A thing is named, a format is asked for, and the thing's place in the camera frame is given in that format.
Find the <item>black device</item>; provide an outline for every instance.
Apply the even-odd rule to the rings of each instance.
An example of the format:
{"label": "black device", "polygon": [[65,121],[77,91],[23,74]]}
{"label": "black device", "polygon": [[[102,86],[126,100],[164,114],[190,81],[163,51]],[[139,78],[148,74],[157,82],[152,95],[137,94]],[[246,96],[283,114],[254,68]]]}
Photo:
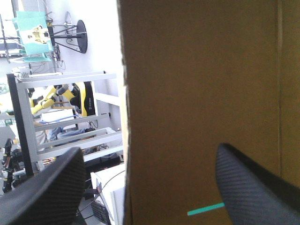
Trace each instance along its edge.
{"label": "black device", "polygon": [[76,211],[84,181],[81,150],[71,148],[39,174],[0,198],[0,225],[67,225],[75,219],[75,224],[79,224]]}
{"label": "black device", "polygon": [[218,148],[216,178],[234,225],[300,224],[300,189],[229,144]]}
{"label": "black device", "polygon": [[106,225],[111,225],[108,211],[104,205],[102,205],[100,202],[95,201],[92,203],[92,210],[93,210],[93,215],[97,217],[100,222]]}
{"label": "black device", "polygon": [[7,162],[7,159],[10,157],[10,151],[12,146],[13,146],[13,140],[8,138],[4,146],[3,159],[1,162],[2,165],[4,165]]}
{"label": "black device", "polygon": [[2,191],[7,193],[8,191],[12,190],[12,185],[17,187],[23,181],[26,180],[27,176],[24,175],[17,175],[13,176],[14,172],[21,170],[20,162],[23,161],[23,155],[21,149],[14,149],[9,153],[9,157],[7,158],[7,163],[5,163],[5,176],[3,177],[3,187]]}

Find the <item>black pole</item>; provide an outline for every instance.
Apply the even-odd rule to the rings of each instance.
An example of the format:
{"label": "black pole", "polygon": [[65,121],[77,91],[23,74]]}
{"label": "black pole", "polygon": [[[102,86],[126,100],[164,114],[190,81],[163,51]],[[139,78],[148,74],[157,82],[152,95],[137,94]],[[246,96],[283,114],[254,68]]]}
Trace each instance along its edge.
{"label": "black pole", "polygon": [[81,35],[68,35],[68,36],[50,36],[51,38],[57,39],[57,38],[82,38]]}
{"label": "black pole", "polygon": [[33,176],[33,170],[31,165],[30,154],[29,154],[29,147],[28,147],[27,138],[25,134],[24,122],[21,113],[21,106],[20,106],[19,95],[17,91],[17,85],[15,83],[15,75],[7,74],[7,82],[9,86],[11,101],[13,102],[15,121],[17,123],[17,129],[18,129],[18,134],[19,134],[19,139],[20,139],[20,144],[21,144],[21,149],[23,154],[26,175],[29,178]]}
{"label": "black pole", "polygon": [[69,28],[67,28],[67,29],[63,29],[63,30],[57,31],[57,32],[53,33],[53,35],[59,34],[59,33],[64,32],[64,31],[68,31],[69,29],[73,29],[74,27],[77,27],[77,26],[76,26],[76,25],[73,25],[72,27],[69,27]]}

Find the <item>metal frame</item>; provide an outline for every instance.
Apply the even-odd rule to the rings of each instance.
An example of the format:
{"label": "metal frame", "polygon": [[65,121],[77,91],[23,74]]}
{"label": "metal frame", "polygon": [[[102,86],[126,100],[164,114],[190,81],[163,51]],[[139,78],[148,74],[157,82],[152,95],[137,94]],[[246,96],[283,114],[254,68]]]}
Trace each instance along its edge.
{"label": "metal frame", "polygon": [[[53,34],[50,34],[50,38],[55,42],[55,44],[64,46],[73,51],[76,51],[79,53],[86,53],[86,51],[87,51],[88,37],[87,37],[87,32],[86,32],[84,22],[82,20],[79,20],[77,22],[77,25],[67,26],[67,28],[65,28],[63,30],[57,31]],[[72,41],[73,38],[77,39],[77,45],[74,45],[74,44],[68,42],[68,40]],[[78,47],[79,50],[74,49],[70,46],[64,45],[62,43],[56,42],[55,39],[65,39],[66,43],[68,45],[76,46],[76,47]]]}
{"label": "metal frame", "polygon": [[117,96],[107,95],[103,93],[95,93],[96,100],[103,101],[112,105],[120,106],[120,98]]}
{"label": "metal frame", "polygon": [[[64,83],[86,82],[86,81],[92,81],[93,83],[93,81],[96,80],[113,79],[116,78],[116,74],[104,74],[102,72],[89,72],[89,73],[81,73],[81,74],[70,73],[70,74],[62,75],[61,73],[53,73],[47,76],[41,75],[41,76],[35,76],[29,78],[16,78],[13,74],[10,74],[7,75],[7,77],[10,80],[9,81],[10,89],[13,86],[15,86],[16,93],[17,93],[17,94],[12,93],[12,98],[15,98],[15,100],[17,101],[14,104],[15,119],[18,127],[18,133],[20,137],[20,144],[21,144],[23,156],[24,159],[27,159],[28,161],[25,164],[26,172],[31,173],[32,171],[31,164],[33,162],[38,162],[46,158],[62,155],[72,147],[80,147],[84,149],[88,147],[97,146],[103,143],[122,140],[120,131],[116,132],[112,130],[110,127],[106,127],[103,129],[97,129],[95,131],[90,131],[87,133],[66,137],[52,142],[38,144],[35,136],[35,132],[37,131],[52,129],[56,127],[65,127],[71,124],[77,124],[77,123],[82,123],[87,121],[100,120],[103,118],[108,118],[110,113],[103,113],[101,115],[98,115],[97,98],[95,97],[97,96],[97,93],[94,93],[96,115],[35,127],[33,123],[31,110],[30,110],[29,96],[27,92],[28,88],[43,87],[43,86],[57,85],[57,84],[64,84]],[[90,137],[90,138],[85,140],[79,140],[86,137]],[[106,150],[102,150],[100,152],[91,153],[89,155],[84,156],[84,161],[87,162],[92,159],[99,158],[121,150],[123,150],[123,147],[117,146]]]}

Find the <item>cable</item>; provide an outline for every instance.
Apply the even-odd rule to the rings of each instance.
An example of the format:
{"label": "cable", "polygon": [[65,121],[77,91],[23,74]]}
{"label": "cable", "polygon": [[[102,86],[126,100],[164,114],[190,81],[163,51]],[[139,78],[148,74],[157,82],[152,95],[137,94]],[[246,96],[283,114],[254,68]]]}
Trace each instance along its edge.
{"label": "cable", "polygon": [[33,73],[40,73],[43,71],[43,69],[45,68],[45,63],[44,64],[41,64],[39,66],[31,66],[31,67],[38,67],[35,71],[33,71]]}
{"label": "cable", "polygon": [[94,216],[94,214],[93,214],[93,215],[91,215],[91,216],[89,216],[89,217],[83,218],[83,219],[84,219],[84,220],[86,220],[86,219],[88,219],[88,218],[90,218],[90,217],[92,217],[92,216]]}
{"label": "cable", "polygon": [[89,204],[87,204],[82,210],[80,210],[79,212],[82,212],[83,210],[85,210],[87,207],[89,207],[90,205],[92,205],[92,203],[99,197],[99,195],[102,193],[103,189],[106,187],[106,185],[116,176],[118,176],[119,174],[125,172],[125,170],[121,171],[120,173],[117,173],[116,175],[114,175],[113,177],[111,177],[103,186],[103,188],[101,189],[101,191],[96,195],[96,197],[94,198],[93,201],[91,201]]}
{"label": "cable", "polygon": [[33,73],[41,73],[41,72],[46,73],[46,72],[48,72],[49,70],[54,69],[54,68],[66,70],[66,63],[64,62],[64,60],[62,60],[62,61],[61,61],[61,64],[58,64],[58,66],[56,66],[56,67],[51,67],[51,68],[49,68],[49,69],[46,70],[46,71],[43,71],[43,69],[42,69],[42,70],[39,70],[39,68],[38,68],[38,69],[36,69],[35,71],[33,71]]}
{"label": "cable", "polygon": [[87,188],[87,189],[89,189],[91,186],[92,186],[92,183],[90,183],[90,185],[88,186],[88,188]]}
{"label": "cable", "polygon": [[97,126],[94,124],[93,121],[88,121],[88,123],[89,123],[89,128],[93,128],[92,125],[94,125],[94,128],[98,128],[98,126],[99,126],[98,121],[97,121]]}
{"label": "cable", "polygon": [[31,64],[32,63],[30,63],[30,67],[32,68],[32,67],[41,67],[42,65],[44,65],[46,62],[42,62],[40,65],[38,65],[38,66],[32,66]]}

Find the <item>white wall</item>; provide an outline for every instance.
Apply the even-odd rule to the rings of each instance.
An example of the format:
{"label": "white wall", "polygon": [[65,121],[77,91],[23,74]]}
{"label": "white wall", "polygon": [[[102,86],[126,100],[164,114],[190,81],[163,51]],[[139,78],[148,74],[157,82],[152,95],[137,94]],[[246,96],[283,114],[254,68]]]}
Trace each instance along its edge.
{"label": "white wall", "polygon": [[[76,24],[78,20],[83,20],[88,33],[86,54],[77,53],[64,47],[60,48],[61,58],[66,64],[66,70],[62,72],[105,70],[107,73],[117,73],[118,76],[123,77],[119,21],[115,0],[47,0],[46,3],[48,10],[53,11],[49,16],[54,19],[54,22],[63,22],[65,12],[69,11],[73,24]],[[97,82],[96,86],[102,93],[118,95],[117,79]],[[120,109],[106,103],[99,105],[101,112],[111,112],[112,114],[111,120],[103,120],[101,126],[120,128]]]}
{"label": "white wall", "polygon": [[11,73],[12,68],[19,67],[21,64],[19,63],[8,63],[8,61],[4,58],[0,59],[0,78],[6,77],[6,74]]}

